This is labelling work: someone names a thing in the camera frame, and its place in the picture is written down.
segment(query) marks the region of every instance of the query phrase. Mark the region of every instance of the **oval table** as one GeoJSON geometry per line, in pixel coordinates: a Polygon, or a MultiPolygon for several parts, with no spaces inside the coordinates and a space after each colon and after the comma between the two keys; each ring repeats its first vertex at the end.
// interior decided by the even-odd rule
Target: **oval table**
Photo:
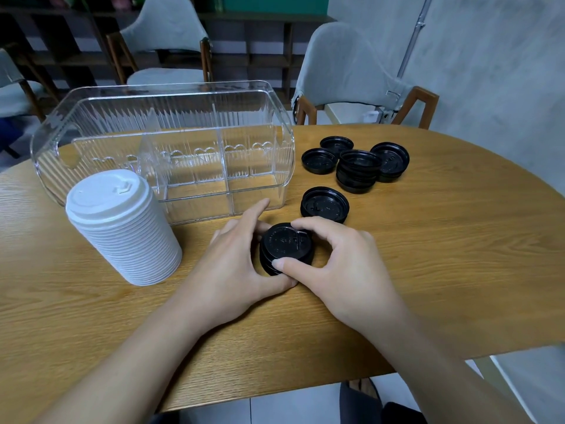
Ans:
{"type": "MultiPolygon", "coordinates": [[[[339,190],[300,155],[345,135],[358,149],[410,152],[396,183],[353,195],[346,225],[371,232],[408,306],[464,358],[565,340],[565,199],[512,162],[439,133],[390,125],[294,129],[297,166],[270,223],[300,217],[313,186],[339,190]]],[[[180,268],[163,283],[125,282],[69,224],[32,163],[0,175],[0,415],[27,422],[164,303],[226,219],[175,227],[180,268]]],[[[316,249],[315,266],[328,258],[316,249]]],[[[262,272],[255,254],[255,266],[262,272]]],[[[178,409],[380,375],[391,366],[302,285],[265,301],[194,348],[162,408],[178,409]]]]}

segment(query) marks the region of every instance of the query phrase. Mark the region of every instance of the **clear plastic organizer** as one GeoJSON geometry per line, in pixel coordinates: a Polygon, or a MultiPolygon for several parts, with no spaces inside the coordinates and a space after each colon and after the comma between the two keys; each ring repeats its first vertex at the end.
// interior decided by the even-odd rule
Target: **clear plastic organizer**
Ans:
{"type": "Polygon", "coordinates": [[[147,179],[171,224],[285,203],[292,124],[263,81],[83,87],[34,134],[46,191],[64,205],[81,179],[125,168],[147,179]]]}

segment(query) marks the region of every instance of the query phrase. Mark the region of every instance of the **fingernail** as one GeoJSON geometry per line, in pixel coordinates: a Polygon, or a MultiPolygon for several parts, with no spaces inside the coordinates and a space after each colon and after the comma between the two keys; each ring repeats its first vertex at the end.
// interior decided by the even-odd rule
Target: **fingernail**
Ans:
{"type": "Polygon", "coordinates": [[[281,262],[280,259],[275,259],[271,262],[273,268],[275,268],[278,271],[282,271],[283,270],[283,263],[281,262]]]}

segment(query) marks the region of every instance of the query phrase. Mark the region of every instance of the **person's right hand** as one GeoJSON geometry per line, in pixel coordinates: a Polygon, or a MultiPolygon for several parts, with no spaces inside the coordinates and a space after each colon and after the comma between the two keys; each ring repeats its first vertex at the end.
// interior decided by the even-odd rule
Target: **person's right hand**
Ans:
{"type": "Polygon", "coordinates": [[[292,226],[314,231],[331,244],[328,263],[314,268],[284,257],[272,265],[306,285],[338,320],[367,335],[379,319],[390,317],[402,306],[370,233],[321,217],[297,219],[292,226]]]}

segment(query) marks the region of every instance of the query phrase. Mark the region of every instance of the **green wall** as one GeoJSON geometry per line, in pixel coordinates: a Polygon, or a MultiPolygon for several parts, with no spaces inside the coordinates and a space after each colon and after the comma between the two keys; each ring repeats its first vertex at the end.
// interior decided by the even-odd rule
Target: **green wall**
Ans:
{"type": "Polygon", "coordinates": [[[227,12],[327,14],[328,0],[224,0],[227,12]]]}

